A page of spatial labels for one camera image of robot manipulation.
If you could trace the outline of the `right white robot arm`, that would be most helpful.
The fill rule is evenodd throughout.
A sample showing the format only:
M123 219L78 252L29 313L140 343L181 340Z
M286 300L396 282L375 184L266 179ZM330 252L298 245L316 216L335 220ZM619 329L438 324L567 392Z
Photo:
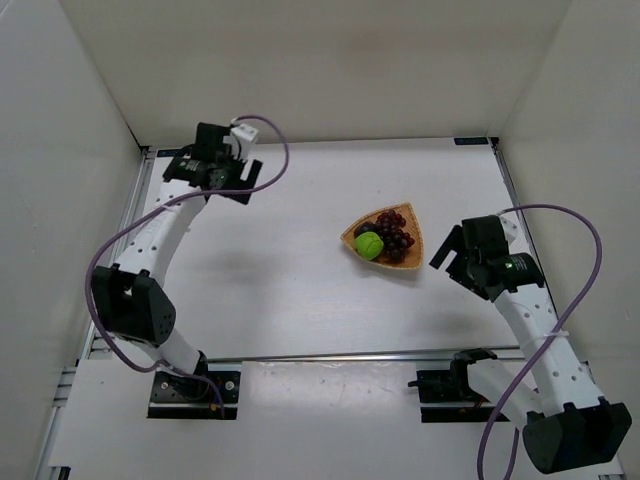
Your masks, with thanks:
M609 402L577 358L533 257L510 251L511 227L497 215L465 219L429 263L490 302L526 360L512 374L488 349L460 351L450 364L453 386L493 404L487 431L499 415L513 423L542 474L608 463L632 425L629 410Z

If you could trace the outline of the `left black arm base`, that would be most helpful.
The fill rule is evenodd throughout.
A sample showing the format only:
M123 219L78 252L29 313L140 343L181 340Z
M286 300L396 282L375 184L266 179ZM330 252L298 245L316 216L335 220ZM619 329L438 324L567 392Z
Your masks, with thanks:
M166 371L157 371L150 391L147 417L167 420L225 420L237 419L241 371L209 366L207 378L221 394L219 399L205 382L179 378Z

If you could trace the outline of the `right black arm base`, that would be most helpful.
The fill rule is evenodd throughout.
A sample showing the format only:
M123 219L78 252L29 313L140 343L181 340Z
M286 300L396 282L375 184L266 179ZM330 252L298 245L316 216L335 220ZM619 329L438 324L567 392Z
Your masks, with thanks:
M493 351L476 348L455 353L446 369L418 370L407 386L418 392L421 422L485 423L493 407L470 388L467 367L481 360L497 359Z

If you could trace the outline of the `red fake grape bunch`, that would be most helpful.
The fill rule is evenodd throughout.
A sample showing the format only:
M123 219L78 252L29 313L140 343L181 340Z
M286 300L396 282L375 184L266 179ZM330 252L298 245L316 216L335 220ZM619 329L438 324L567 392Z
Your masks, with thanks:
M375 232L383 242L383 255L392 263L402 262L415 244L415 239L404 228L407 221L395 210L380 214L375 222Z

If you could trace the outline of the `dark purple fake fruit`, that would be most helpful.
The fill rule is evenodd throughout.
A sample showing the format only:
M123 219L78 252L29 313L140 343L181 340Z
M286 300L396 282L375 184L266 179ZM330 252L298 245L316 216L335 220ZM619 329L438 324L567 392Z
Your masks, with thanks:
M353 232L353 236L354 238L358 238L360 235L363 235L369 232L377 233L378 227L376 226L375 223L367 221L367 222L363 222L362 224L356 227L356 229Z

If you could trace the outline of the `green fake apple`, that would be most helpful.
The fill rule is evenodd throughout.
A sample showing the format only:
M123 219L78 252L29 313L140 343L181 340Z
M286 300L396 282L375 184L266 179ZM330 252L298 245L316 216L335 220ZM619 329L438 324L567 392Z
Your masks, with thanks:
M380 236L368 231L360 234L354 240L356 253L367 261L373 261L383 253L384 242Z

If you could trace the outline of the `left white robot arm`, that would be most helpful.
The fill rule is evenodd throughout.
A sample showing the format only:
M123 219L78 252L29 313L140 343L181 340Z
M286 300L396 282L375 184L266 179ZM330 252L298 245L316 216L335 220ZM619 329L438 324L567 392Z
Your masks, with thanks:
M232 123L199 123L195 141L178 150L162 175L156 216L138 227L134 238L109 267L97 266L90 278L99 330L126 341L175 375L201 375L203 354L175 327L176 309L163 290L166 272L209 191L247 204L261 162L248 160L256 128Z

